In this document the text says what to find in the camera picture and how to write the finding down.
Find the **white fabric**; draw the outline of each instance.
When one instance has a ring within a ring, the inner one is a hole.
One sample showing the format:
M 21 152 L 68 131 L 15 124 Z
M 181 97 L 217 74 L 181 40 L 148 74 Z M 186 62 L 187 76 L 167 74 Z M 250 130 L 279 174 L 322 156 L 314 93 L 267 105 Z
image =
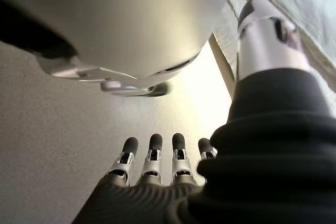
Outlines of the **white fabric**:
M 234 75 L 237 68 L 237 17 L 248 0 L 228 0 L 214 35 Z M 303 47 L 331 112 L 336 116 L 336 5 L 333 0 L 271 0 L 300 28 Z

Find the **robot finger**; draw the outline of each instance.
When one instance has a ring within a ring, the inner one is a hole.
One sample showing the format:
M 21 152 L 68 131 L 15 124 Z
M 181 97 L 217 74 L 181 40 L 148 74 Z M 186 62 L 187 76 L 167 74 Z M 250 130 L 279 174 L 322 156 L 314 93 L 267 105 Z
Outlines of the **robot finger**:
M 135 155 L 138 150 L 138 140 L 135 137 L 130 137 L 125 141 L 122 152 L 114 161 L 111 169 L 107 172 L 113 176 L 115 184 L 120 186 L 129 186 L 129 178 L 133 168 Z
M 162 136 L 154 134 L 149 142 L 148 153 L 143 164 L 141 177 L 138 184 L 155 184 L 162 186 L 161 168 L 162 168 Z
M 215 158 L 217 155 L 216 149 L 214 149 L 211 144 L 210 140 L 207 138 L 201 138 L 198 142 L 198 149 L 201 155 L 202 160 Z
M 176 133 L 173 136 L 173 176 L 172 185 L 178 183 L 189 183 L 197 185 L 193 178 L 189 158 L 185 149 L 184 136 L 181 133 Z

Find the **black fingertip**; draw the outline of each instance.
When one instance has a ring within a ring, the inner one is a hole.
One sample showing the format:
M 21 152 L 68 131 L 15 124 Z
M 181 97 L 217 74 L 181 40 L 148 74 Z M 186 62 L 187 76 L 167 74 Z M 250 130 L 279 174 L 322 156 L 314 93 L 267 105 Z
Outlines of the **black fingertip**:
M 184 136 L 181 133 L 176 133 L 173 135 L 173 150 L 185 149 Z
M 162 150 L 162 136 L 154 134 L 149 141 L 149 150 Z
M 202 154 L 203 152 L 212 152 L 213 148 L 210 145 L 210 140 L 207 138 L 201 138 L 198 142 L 198 149 L 200 154 Z
M 135 137 L 130 137 L 129 139 L 127 139 L 122 149 L 123 152 L 133 153 L 134 156 L 137 154 L 137 150 L 138 140 Z

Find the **robotic hand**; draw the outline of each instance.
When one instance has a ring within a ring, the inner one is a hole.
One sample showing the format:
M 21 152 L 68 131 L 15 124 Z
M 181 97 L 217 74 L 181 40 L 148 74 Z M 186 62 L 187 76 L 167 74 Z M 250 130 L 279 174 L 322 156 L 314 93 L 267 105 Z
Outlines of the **robotic hand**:
M 198 187 L 183 137 L 173 137 L 173 179 L 160 180 L 162 139 L 153 135 L 138 184 L 128 186 L 134 138 L 74 223 L 336 223 L 336 120 L 295 25 L 268 0 L 239 19 L 238 81 L 227 124 L 199 142 Z
M 198 146 L 202 160 L 216 157 L 208 139 L 201 139 Z M 173 136 L 173 175 L 168 187 L 163 187 L 161 181 L 162 137 L 159 134 L 150 139 L 137 185 L 129 186 L 137 149 L 135 137 L 126 140 L 120 156 L 98 182 L 74 223 L 97 223 L 98 219 L 113 223 L 160 223 L 170 202 L 201 190 L 193 178 L 182 134 Z

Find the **ribbed rubber surface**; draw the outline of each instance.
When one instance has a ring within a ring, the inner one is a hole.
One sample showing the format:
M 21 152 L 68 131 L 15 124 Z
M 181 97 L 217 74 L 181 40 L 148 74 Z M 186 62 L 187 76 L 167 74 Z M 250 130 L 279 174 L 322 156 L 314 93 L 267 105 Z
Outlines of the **ribbed rubber surface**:
M 199 190 L 191 184 L 120 187 L 103 183 L 95 188 L 73 223 L 164 223 L 169 203 Z

